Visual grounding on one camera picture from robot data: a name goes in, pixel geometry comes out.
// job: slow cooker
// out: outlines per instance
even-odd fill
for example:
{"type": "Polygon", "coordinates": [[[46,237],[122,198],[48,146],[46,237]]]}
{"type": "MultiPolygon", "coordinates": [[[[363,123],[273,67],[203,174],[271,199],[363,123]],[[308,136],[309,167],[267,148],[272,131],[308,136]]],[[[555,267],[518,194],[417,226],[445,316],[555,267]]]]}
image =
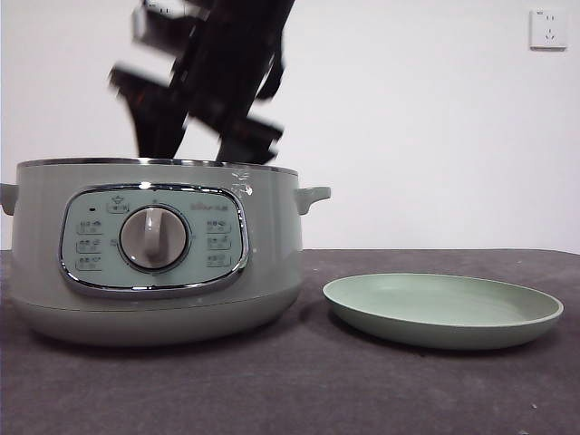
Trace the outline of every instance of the slow cooker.
{"type": "Polygon", "coordinates": [[[329,188],[290,169],[179,159],[20,163],[10,296],[37,332],[142,346],[232,334],[297,298],[300,215],[329,188]]]}

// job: electrical socket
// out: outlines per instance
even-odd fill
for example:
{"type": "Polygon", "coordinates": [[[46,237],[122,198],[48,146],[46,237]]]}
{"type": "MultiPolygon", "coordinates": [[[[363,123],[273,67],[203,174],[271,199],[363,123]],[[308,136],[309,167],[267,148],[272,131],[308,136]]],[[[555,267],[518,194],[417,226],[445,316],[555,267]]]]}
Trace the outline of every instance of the electrical socket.
{"type": "Polygon", "coordinates": [[[529,13],[531,48],[565,49],[567,41],[567,16],[564,10],[534,10],[529,13]]]}

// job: green plate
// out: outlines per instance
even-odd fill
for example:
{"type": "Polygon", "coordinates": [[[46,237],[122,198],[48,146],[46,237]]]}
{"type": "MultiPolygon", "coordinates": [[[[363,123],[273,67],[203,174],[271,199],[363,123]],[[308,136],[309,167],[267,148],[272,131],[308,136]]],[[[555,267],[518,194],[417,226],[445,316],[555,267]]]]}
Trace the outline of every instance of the green plate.
{"type": "Polygon", "coordinates": [[[346,323],[394,342],[440,349],[499,349],[534,340],[564,306],[520,285],[451,275],[349,276],[324,286],[346,323]]]}

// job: cooker rim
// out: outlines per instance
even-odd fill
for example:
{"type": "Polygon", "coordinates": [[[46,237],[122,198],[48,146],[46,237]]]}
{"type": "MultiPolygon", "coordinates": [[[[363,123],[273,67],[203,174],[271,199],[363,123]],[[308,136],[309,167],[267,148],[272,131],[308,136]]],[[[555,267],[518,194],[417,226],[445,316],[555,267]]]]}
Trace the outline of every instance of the cooker rim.
{"type": "Polygon", "coordinates": [[[257,169],[268,170],[270,172],[280,172],[290,175],[298,175],[293,169],[280,168],[276,166],[256,165],[253,163],[226,163],[212,160],[193,159],[146,159],[146,158],[67,158],[67,159],[39,159],[28,160],[18,163],[18,168],[31,168],[35,166],[53,165],[87,165],[87,164],[123,164],[123,165],[165,165],[165,166],[187,166],[202,168],[232,168],[232,169],[257,169]]]}

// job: gray table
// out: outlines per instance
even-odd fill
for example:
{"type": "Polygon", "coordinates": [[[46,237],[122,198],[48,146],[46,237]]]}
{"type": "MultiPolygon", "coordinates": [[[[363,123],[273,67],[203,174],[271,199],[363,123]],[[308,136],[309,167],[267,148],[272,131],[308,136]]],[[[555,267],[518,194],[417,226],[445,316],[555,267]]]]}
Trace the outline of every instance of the gray table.
{"type": "MultiPolygon", "coordinates": [[[[580,256],[306,251],[304,273],[298,301],[274,323],[157,349],[43,338],[3,300],[3,435],[580,433],[580,256]],[[458,353],[383,342],[329,313],[323,284],[394,271],[532,286],[565,314],[532,343],[458,353]]],[[[9,275],[4,261],[3,290],[9,275]]]]}

